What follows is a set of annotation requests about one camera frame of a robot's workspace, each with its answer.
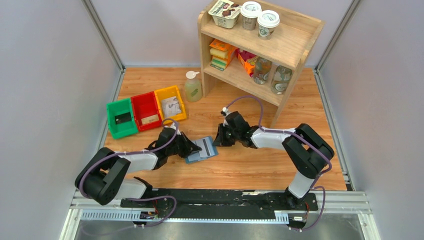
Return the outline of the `blue leather card holder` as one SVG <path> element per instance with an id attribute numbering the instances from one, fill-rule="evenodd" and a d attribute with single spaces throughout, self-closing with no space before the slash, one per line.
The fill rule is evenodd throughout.
<path id="1" fill-rule="evenodd" d="M 186 164 L 201 162 L 219 155 L 217 147 L 213 145 L 213 138 L 211 136 L 206 136 L 197 139 L 194 141 L 194 144 L 197 147 L 200 147 L 201 150 L 199 152 L 192 153 L 188 157 L 186 157 Z"/>

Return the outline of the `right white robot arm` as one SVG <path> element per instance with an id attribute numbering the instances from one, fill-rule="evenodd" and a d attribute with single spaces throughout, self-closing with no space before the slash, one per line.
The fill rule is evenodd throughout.
<path id="1" fill-rule="evenodd" d="M 333 148 L 306 123 L 296 128 L 273 129 L 250 126 L 237 111 L 230 112 L 225 108 L 221 114 L 224 122 L 218 126 L 214 146 L 231 147 L 239 142 L 246 148 L 270 148 L 288 154 L 297 169 L 285 195 L 286 205 L 291 209 L 299 209 L 317 179 L 332 168 Z"/>

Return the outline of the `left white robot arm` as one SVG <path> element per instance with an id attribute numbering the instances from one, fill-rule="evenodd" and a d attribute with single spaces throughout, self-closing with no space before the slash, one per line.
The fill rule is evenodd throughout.
<path id="1" fill-rule="evenodd" d="M 202 151 L 183 132 L 165 127 L 157 140 L 136 152 L 115 152 L 102 147 L 78 174 L 74 185 L 80 193 L 104 206 L 114 199 L 133 199 L 140 207 L 153 201 L 152 186 L 145 180 L 127 180 L 128 173 L 157 170 L 171 156 L 183 159 Z"/>

